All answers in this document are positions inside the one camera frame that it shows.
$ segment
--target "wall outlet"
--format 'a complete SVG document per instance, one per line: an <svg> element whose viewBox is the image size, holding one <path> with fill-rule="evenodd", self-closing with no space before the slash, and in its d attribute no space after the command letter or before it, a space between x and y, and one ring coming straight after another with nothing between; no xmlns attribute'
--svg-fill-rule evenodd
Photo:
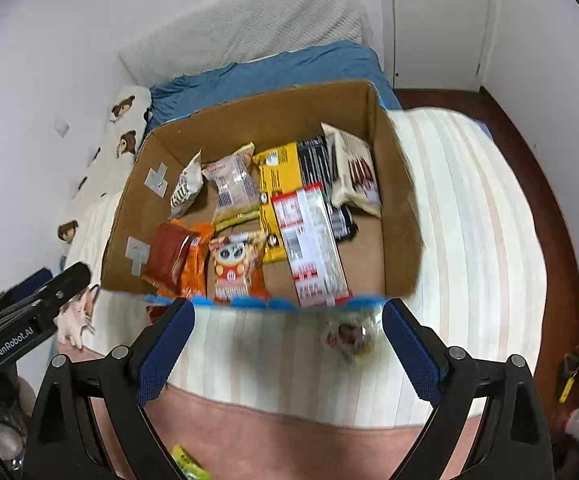
<svg viewBox="0 0 579 480"><path fill-rule="evenodd" d="M64 139L64 136L66 136L67 131L69 131L69 124L67 124L67 122L64 119L55 118L54 131Z"/></svg>

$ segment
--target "white door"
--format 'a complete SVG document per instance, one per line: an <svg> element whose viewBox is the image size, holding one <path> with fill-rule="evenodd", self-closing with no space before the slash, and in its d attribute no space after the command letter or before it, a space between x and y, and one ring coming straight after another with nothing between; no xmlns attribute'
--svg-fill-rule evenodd
<svg viewBox="0 0 579 480"><path fill-rule="evenodd" d="M477 88L489 0L393 0L394 87Z"/></svg>

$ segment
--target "screw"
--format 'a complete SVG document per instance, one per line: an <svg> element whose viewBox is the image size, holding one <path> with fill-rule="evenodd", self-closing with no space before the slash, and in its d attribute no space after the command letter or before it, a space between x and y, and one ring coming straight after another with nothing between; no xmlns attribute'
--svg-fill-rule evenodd
<svg viewBox="0 0 579 480"><path fill-rule="evenodd" d="M461 359L465 358L467 352L460 348L460 346L452 346L452 348L449 349L449 355L460 361Z"/></svg>
<svg viewBox="0 0 579 480"><path fill-rule="evenodd" d="M63 354L58 354L56 357L51 359L51 364L54 368L60 368L67 362L67 358Z"/></svg>
<svg viewBox="0 0 579 480"><path fill-rule="evenodd" d="M525 366L525 359L523 359L520 355L514 354L511 356L511 363L518 368L522 368Z"/></svg>
<svg viewBox="0 0 579 480"><path fill-rule="evenodd" d="M127 354L129 354L129 348L127 348L126 346L117 346L111 351L111 356L114 359L122 359L126 357Z"/></svg>

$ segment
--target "snack package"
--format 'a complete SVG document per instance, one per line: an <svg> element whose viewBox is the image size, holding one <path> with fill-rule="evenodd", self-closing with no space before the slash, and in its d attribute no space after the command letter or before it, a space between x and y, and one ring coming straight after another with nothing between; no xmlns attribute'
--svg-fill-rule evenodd
<svg viewBox="0 0 579 480"><path fill-rule="evenodd" d="M359 364L373 354L382 335L382 309L328 314L323 346L338 351L350 364Z"/></svg>
<svg viewBox="0 0 579 480"><path fill-rule="evenodd" d="M228 227L233 227L238 224L244 224L245 222L249 222L250 220L256 220L260 218L260 211L258 209L254 211L249 211L249 213L239 213L236 216L232 216L227 220L223 220L222 222L218 222L214 228L216 232L223 231Z"/></svg>
<svg viewBox="0 0 579 480"><path fill-rule="evenodd" d="M263 263L285 260L282 243L271 197L287 193L303 186L295 142L257 153L253 161L258 165L258 189L260 190L260 228L268 233Z"/></svg>
<svg viewBox="0 0 579 480"><path fill-rule="evenodd" d="M147 306L147 315L149 321L153 325L162 314L167 312L169 305L149 305Z"/></svg>
<svg viewBox="0 0 579 480"><path fill-rule="evenodd" d="M197 233L182 224L164 223L158 226L143 269L143 279L156 286L176 290L178 277Z"/></svg>
<svg viewBox="0 0 579 480"><path fill-rule="evenodd" d="M185 475L185 478L189 480L211 480L211 475L182 446L176 445L173 447L172 458Z"/></svg>
<svg viewBox="0 0 579 480"><path fill-rule="evenodd" d="M215 226L258 209L258 190L249 174L254 147L251 144L241 149L208 164L202 171L218 187L218 205L212 218Z"/></svg>
<svg viewBox="0 0 579 480"><path fill-rule="evenodd" d="M180 220L172 220L172 224L185 225ZM175 288L159 287L156 294L164 298L187 298L207 296L207 279L205 277L205 262L209 251L209 241L214 235L212 224L193 224L191 230L195 237L189 243L189 253Z"/></svg>
<svg viewBox="0 0 579 480"><path fill-rule="evenodd" d="M284 260L287 254L270 198L316 182L321 182L327 193L332 184L327 144L323 136L290 142L257 153L253 161L258 165L260 227L269 233L263 263ZM329 200L326 200L326 206L334 238L345 240L353 237L358 228L352 221L349 208L346 205L334 208Z"/></svg>
<svg viewBox="0 0 579 480"><path fill-rule="evenodd" d="M272 197L301 306L351 297L320 182Z"/></svg>
<svg viewBox="0 0 579 480"><path fill-rule="evenodd" d="M209 243L214 259L214 300L229 303L237 296L269 299L262 275L267 233L256 231L215 238Z"/></svg>
<svg viewBox="0 0 579 480"><path fill-rule="evenodd" d="M352 203L380 218L380 195L369 145L321 123L332 163L332 205Z"/></svg>
<svg viewBox="0 0 579 480"><path fill-rule="evenodd" d="M333 237L336 238L337 242L353 238L359 228L351 218L349 207L345 204L334 207L331 203L332 173L325 137L319 136L315 139L297 142L297 150L303 186L320 182L325 188L327 198L325 205L330 221L332 221Z"/></svg>
<svg viewBox="0 0 579 480"><path fill-rule="evenodd" d="M170 219L183 216L196 200L202 187L203 174L200 168L200 152L198 152L178 177L178 182L170 199L172 206Z"/></svg>

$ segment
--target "black snack package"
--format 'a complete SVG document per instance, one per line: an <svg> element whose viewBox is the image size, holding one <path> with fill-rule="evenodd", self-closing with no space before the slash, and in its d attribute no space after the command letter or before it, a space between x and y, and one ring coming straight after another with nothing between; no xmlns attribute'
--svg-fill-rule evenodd
<svg viewBox="0 0 579 480"><path fill-rule="evenodd" d="M333 237L336 241L353 238L359 228L353 222L349 207L345 204L340 208L333 207L330 202L332 174L330 173L330 160L325 136L319 136L309 140L300 140L297 142L297 152L303 186L320 182L325 188L325 195L327 197L325 205L330 216L330 221L332 222Z"/></svg>

